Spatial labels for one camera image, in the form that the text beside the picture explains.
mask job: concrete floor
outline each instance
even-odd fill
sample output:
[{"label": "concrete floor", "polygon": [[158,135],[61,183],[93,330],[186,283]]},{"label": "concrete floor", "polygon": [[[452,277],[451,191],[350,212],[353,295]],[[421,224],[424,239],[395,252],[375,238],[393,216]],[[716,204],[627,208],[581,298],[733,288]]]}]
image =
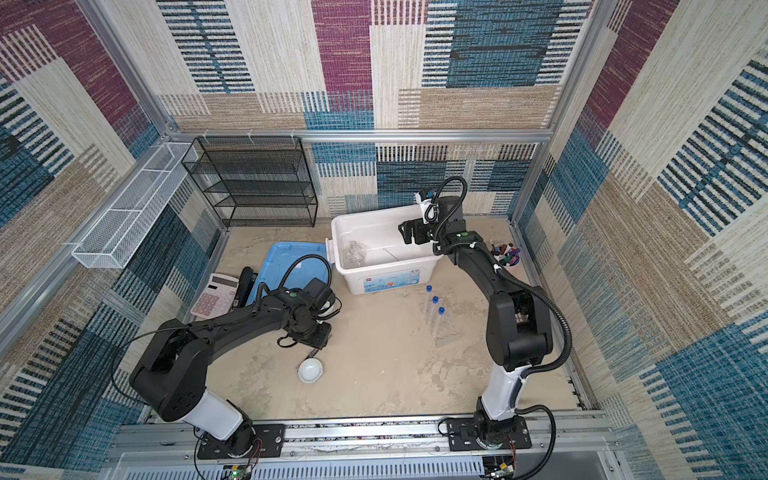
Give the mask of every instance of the concrete floor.
[{"label": "concrete floor", "polygon": [[[511,239],[506,220],[468,217],[467,226],[486,243]],[[322,243],[330,222],[314,228],[238,227],[217,272],[238,277],[244,266],[261,267],[277,241]],[[513,274],[528,280],[522,265]],[[473,412],[493,366],[485,346],[488,302],[472,279],[448,259],[438,262],[431,284],[447,299],[457,342],[435,347],[422,319],[423,286],[352,295],[334,272],[332,288],[342,300],[328,346],[317,353],[323,376],[302,383],[296,369],[310,352],[298,345],[276,345],[283,331],[260,336],[219,358],[208,369],[207,386],[254,419],[308,419],[368,415]],[[556,357],[552,353],[545,362]],[[575,409],[576,397],[562,369],[530,377],[521,406],[544,403]]]}]

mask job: bin label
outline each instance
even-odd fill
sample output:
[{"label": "bin label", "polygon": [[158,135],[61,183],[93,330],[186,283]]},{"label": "bin label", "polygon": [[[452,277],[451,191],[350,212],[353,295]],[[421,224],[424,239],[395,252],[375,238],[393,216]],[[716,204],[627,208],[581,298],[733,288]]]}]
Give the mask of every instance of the bin label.
[{"label": "bin label", "polygon": [[384,273],[383,275],[366,276],[362,279],[366,293],[379,292],[398,286],[416,285],[422,270],[403,270],[402,272]]}]

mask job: white plastic storage bin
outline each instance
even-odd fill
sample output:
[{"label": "white plastic storage bin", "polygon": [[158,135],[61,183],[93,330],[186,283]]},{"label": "white plastic storage bin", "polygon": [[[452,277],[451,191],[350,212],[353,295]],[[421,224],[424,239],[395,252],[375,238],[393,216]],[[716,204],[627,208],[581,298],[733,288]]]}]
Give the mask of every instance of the white plastic storage bin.
[{"label": "white plastic storage bin", "polygon": [[[346,280],[350,292],[359,295],[429,282],[442,255],[432,253],[431,243],[406,245],[397,230],[402,222],[419,218],[421,214],[419,205],[408,205],[333,219],[333,239],[326,239],[328,257]],[[345,265],[344,251],[352,241],[366,247],[362,266]]]}]

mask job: white cylindrical joint cover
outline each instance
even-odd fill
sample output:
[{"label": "white cylindrical joint cover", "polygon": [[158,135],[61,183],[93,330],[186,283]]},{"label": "white cylindrical joint cover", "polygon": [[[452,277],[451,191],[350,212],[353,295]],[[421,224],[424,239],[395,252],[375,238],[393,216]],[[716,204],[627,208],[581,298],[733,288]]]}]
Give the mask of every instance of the white cylindrical joint cover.
[{"label": "white cylindrical joint cover", "polygon": [[516,395],[511,401],[516,408],[520,401],[522,386],[526,380],[520,378],[520,375],[529,368],[531,368],[530,365],[519,366],[511,372],[507,372],[503,366],[493,366],[488,387],[482,394],[483,408],[491,420],[506,420],[515,416],[514,409],[509,405],[510,399],[512,395]]},{"label": "white cylindrical joint cover", "polygon": [[219,440],[226,440],[243,423],[243,415],[206,389],[203,398],[180,420],[205,430]]}]

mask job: metal vent grille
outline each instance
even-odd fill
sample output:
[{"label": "metal vent grille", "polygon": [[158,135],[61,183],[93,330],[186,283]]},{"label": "metal vent grille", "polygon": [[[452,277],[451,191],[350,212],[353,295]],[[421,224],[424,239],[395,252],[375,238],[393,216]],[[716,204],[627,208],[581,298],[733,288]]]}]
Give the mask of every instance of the metal vent grille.
[{"label": "metal vent grille", "polygon": [[253,471],[253,480],[283,478],[446,478],[483,475],[482,458],[376,458],[335,462],[263,463]]},{"label": "metal vent grille", "polygon": [[125,268],[187,176],[181,158],[189,144],[166,143],[85,234],[72,256],[86,268]]},{"label": "metal vent grille", "polygon": [[[220,480],[223,465],[198,465],[205,480]],[[131,467],[125,480],[200,480],[193,466],[188,467]]]}]

